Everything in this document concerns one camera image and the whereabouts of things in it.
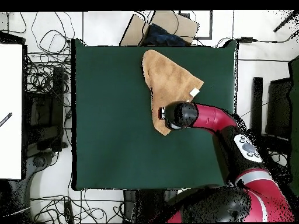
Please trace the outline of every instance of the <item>tan towel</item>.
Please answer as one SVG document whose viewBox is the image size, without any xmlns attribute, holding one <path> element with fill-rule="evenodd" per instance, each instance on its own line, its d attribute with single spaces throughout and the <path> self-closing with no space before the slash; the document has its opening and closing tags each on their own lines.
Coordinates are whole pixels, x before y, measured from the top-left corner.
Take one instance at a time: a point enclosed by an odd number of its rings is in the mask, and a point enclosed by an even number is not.
<svg viewBox="0 0 299 224">
<path fill-rule="evenodd" d="M 165 126 L 164 120 L 159 120 L 159 108 L 178 100 L 190 102 L 203 81 L 154 50 L 144 53 L 142 67 L 145 82 L 152 94 L 152 122 L 155 129 L 166 136 L 170 130 Z"/>
</svg>

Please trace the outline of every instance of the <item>white floor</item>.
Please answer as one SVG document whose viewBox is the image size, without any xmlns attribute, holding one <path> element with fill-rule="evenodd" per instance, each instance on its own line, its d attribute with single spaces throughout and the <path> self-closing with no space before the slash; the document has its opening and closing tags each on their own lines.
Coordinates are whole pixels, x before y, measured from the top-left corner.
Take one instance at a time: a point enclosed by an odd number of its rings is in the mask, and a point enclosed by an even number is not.
<svg viewBox="0 0 299 224">
<path fill-rule="evenodd" d="M 190 13 L 190 17 L 200 24 L 198 36 L 208 36 L 209 33 L 209 14 L 208 11 L 183 11 Z M 89 46 L 109 45 L 117 46 L 127 27 L 133 12 L 57 12 L 60 17 L 67 37 L 73 36 L 83 39 Z M 214 10 L 213 11 L 213 32 L 212 40 L 200 40 L 205 46 L 214 46 L 219 40 L 226 37 L 240 38 L 241 36 L 253 37 L 258 40 L 286 40 L 295 32 L 295 23 L 286 24 L 277 33 L 273 29 L 287 16 L 288 11 L 279 10 Z M 63 33 L 61 23 L 54 12 L 39 13 L 22 13 L 26 22 L 26 32 L 16 34 L 26 38 L 28 52 L 39 51 L 32 30 L 39 42 L 42 37 L 50 30 L 56 29 Z M 72 30 L 71 23 L 74 27 L 75 34 Z M 7 18 L 0 13 L 0 30 L 7 29 Z M 24 22 L 20 13 L 9 14 L 9 30 L 22 32 L 25 29 Z M 49 46 L 53 37 L 49 35 L 43 40 L 43 46 Z M 252 43 L 240 44 L 239 65 L 238 65 L 238 104 L 237 112 L 241 116 L 251 107 L 251 86 L 253 77 L 263 77 L 263 102 L 268 99 L 267 90 L 270 81 L 289 77 L 287 62 L 299 55 L 298 37 L 282 44 Z M 63 40 L 59 38 L 51 46 L 51 50 L 57 51 L 63 46 Z M 267 105 L 263 107 L 263 132 L 266 125 Z M 245 123 L 249 124 L 250 113 L 244 116 Z M 67 128 L 70 128 L 71 122 L 68 121 Z M 45 171 L 39 172 L 33 179 L 30 196 L 31 198 L 53 197 L 55 195 L 67 195 L 68 184 L 71 176 L 71 148 L 64 149 L 60 153 L 59 159 L 54 166 Z M 69 190 L 69 195 L 73 200 L 78 200 L 80 204 L 80 191 Z M 119 206 L 119 202 L 104 202 L 103 200 L 123 200 L 121 190 L 88 190 L 86 200 L 91 208 L 102 208 L 107 217 L 114 215 L 113 207 Z M 33 201 L 32 214 L 35 215 L 42 207 L 46 206 L 48 201 Z M 63 212 L 63 205 L 58 204 L 58 209 Z M 79 207 L 73 205 L 74 215 L 80 212 Z M 95 217 L 101 218 L 101 211 L 93 213 Z M 40 220 L 48 220 L 49 216 L 43 214 Z M 113 218 L 111 223 L 120 223 L 121 218 Z M 94 223 L 87 217 L 82 223 Z"/>
</svg>

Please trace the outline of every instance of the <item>red robot arm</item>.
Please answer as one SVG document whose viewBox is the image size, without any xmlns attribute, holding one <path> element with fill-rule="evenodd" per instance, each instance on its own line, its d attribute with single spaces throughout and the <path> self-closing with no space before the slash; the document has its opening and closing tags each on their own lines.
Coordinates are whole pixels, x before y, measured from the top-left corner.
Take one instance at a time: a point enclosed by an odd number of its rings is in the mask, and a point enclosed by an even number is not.
<svg viewBox="0 0 299 224">
<path fill-rule="evenodd" d="M 265 169 L 257 150 L 224 110 L 178 101 L 161 108 L 159 115 L 172 130 L 202 128 L 217 137 L 231 182 L 243 188 L 251 199 L 251 208 L 244 222 L 294 221 L 286 198 Z M 168 222 L 182 222 L 180 212 Z"/>
</svg>

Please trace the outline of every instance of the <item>cardboard box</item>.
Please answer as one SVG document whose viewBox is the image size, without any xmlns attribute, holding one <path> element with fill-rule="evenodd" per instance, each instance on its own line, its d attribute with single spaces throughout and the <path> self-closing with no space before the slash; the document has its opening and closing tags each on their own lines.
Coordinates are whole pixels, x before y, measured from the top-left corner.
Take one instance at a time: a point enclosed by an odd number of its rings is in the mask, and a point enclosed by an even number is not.
<svg viewBox="0 0 299 224">
<path fill-rule="evenodd" d="M 198 29 L 196 22 L 173 13 L 170 10 L 155 11 L 150 24 L 152 23 L 162 27 L 170 34 L 175 33 L 175 35 L 182 37 L 188 46 L 191 45 L 193 37 L 196 35 Z M 144 20 L 140 19 L 135 14 L 132 15 L 119 45 L 138 46 L 142 44 L 147 36 L 148 27 L 149 24 L 145 23 Z"/>
</svg>

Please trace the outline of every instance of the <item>green mat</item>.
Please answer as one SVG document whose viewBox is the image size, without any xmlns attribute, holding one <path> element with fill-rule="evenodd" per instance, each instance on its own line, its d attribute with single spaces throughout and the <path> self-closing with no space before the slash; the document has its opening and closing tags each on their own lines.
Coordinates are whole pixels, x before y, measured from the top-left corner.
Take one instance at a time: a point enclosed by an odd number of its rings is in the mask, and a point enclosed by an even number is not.
<svg viewBox="0 0 299 224">
<path fill-rule="evenodd" d="M 204 81 L 194 102 L 233 112 L 236 46 L 230 41 L 225 48 L 85 47 L 75 40 L 73 188 L 223 185 L 207 131 L 184 129 L 163 136 L 155 130 L 141 60 L 150 49 L 165 55 Z"/>
</svg>

